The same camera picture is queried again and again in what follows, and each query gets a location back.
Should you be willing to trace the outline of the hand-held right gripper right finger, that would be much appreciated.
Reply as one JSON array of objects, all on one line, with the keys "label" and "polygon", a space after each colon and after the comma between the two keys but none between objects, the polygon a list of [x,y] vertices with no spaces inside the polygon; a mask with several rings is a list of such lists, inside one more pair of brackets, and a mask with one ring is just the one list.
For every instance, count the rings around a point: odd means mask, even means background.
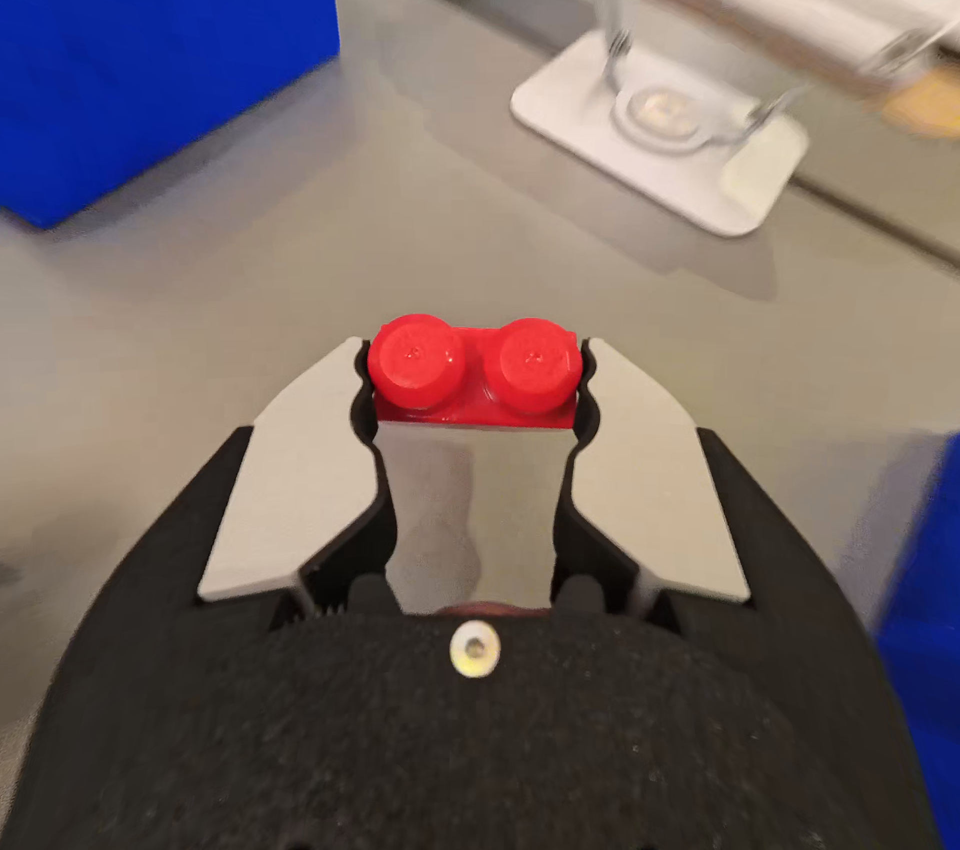
[{"label": "hand-held right gripper right finger", "polygon": [[698,428],[605,340],[582,345],[576,444],[554,517],[554,595],[589,577],[606,611],[643,617],[662,592],[725,604],[751,591]]}]

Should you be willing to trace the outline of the grey desk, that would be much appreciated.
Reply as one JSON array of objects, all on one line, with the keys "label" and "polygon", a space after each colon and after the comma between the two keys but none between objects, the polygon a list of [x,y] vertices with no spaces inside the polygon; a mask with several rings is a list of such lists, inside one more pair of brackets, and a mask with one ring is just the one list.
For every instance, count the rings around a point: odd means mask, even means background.
[{"label": "grey desk", "polygon": [[2,797],[140,534],[395,316],[606,340],[724,438],[869,625],[958,431],[957,147],[808,84],[798,175],[717,238],[514,120],[554,52],[443,0],[338,4],[332,64],[53,232],[2,216]]}]

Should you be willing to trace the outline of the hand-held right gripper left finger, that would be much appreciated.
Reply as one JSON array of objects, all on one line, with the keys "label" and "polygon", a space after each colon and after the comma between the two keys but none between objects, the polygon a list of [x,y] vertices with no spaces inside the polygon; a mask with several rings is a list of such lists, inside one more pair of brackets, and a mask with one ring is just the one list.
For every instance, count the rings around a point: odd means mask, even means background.
[{"label": "hand-held right gripper left finger", "polygon": [[274,592],[303,614],[384,576],[397,517],[380,451],[370,345],[347,338],[258,415],[198,583],[212,604]]}]

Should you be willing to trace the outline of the red toy block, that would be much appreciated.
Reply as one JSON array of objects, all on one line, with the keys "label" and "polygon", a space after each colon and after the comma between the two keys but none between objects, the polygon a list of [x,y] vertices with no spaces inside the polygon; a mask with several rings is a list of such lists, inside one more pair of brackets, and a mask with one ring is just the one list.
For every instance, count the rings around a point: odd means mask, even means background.
[{"label": "red toy block", "polygon": [[379,423],[569,431],[584,360],[548,319],[475,328],[407,315],[380,328],[366,369]]}]

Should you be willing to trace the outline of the blue plastic storage bin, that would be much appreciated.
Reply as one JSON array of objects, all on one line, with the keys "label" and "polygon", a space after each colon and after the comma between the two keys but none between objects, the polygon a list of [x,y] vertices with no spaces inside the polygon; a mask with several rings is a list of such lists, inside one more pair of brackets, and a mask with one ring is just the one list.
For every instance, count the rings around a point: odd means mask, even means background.
[{"label": "blue plastic storage bin", "polygon": [[892,581],[877,646],[942,845],[959,847],[959,436],[946,442]]},{"label": "blue plastic storage bin", "polygon": [[48,229],[335,58],[335,0],[1,0],[1,203]]}]

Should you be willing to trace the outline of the white stand with wooden board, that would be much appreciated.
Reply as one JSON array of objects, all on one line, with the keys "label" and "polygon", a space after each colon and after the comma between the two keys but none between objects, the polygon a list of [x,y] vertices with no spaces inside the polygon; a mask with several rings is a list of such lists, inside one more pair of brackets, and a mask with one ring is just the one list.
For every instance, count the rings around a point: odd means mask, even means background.
[{"label": "white stand with wooden board", "polygon": [[[666,0],[875,104],[894,126],[958,140],[958,12],[899,0]],[[643,48],[620,0],[516,89],[525,126],[714,235],[756,231],[809,148],[788,108]]]}]

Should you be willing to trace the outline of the person's right hand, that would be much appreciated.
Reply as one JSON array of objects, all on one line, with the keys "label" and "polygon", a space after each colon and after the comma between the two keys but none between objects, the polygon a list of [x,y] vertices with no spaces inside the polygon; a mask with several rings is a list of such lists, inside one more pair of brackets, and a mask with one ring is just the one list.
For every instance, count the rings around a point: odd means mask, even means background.
[{"label": "person's right hand", "polygon": [[435,616],[464,619],[486,618],[543,618],[551,613],[549,607],[520,607],[498,602],[469,602],[454,604],[434,611]]}]

